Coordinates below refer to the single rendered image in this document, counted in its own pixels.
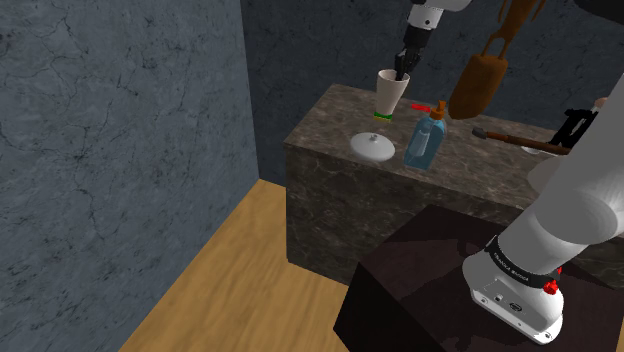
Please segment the white cup with green base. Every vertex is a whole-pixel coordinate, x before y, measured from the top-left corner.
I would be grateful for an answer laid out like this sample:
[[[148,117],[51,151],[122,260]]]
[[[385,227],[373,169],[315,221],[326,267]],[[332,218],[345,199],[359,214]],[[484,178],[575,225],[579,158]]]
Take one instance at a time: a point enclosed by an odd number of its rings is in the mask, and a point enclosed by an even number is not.
[[[409,82],[410,75],[405,73],[396,79],[397,72],[394,69],[380,70],[376,82],[376,107],[374,117],[376,119],[391,121],[396,105],[404,94]]]

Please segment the blue soap dispenser bottle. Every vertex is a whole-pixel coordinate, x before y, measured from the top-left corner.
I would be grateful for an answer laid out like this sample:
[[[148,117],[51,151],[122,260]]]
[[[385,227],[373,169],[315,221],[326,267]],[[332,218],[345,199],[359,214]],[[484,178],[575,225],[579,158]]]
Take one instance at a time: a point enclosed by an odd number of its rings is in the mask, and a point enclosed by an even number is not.
[[[438,105],[435,108],[431,108],[431,112],[417,122],[405,150],[403,158],[405,166],[421,170],[430,168],[440,145],[446,137],[445,107],[446,102],[439,100]]]

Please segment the white round lid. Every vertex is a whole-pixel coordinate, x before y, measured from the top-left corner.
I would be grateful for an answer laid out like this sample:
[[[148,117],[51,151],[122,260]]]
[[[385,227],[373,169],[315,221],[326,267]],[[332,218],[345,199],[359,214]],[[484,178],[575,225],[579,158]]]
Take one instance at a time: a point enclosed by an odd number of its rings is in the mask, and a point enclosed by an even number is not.
[[[357,157],[372,162],[387,161],[395,154],[395,146],[388,138],[372,132],[354,135],[350,148]]]

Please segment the black clothed figure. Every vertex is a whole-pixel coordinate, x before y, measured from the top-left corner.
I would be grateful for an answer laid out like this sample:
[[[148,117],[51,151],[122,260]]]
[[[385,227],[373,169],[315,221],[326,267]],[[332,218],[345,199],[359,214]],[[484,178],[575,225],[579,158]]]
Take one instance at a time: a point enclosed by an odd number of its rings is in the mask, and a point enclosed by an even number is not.
[[[598,98],[590,110],[568,109],[564,112],[566,121],[554,134],[549,144],[572,149],[591,126],[607,97]]]

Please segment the dark robot stand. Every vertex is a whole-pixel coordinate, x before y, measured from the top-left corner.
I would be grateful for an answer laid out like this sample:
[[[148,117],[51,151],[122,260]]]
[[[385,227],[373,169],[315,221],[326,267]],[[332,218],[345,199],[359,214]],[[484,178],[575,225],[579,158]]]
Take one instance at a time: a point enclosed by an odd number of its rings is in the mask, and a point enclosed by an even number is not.
[[[358,264],[334,330],[349,352],[615,352],[624,293],[563,267],[563,327],[540,346],[480,308],[463,260],[502,226],[429,205]]]

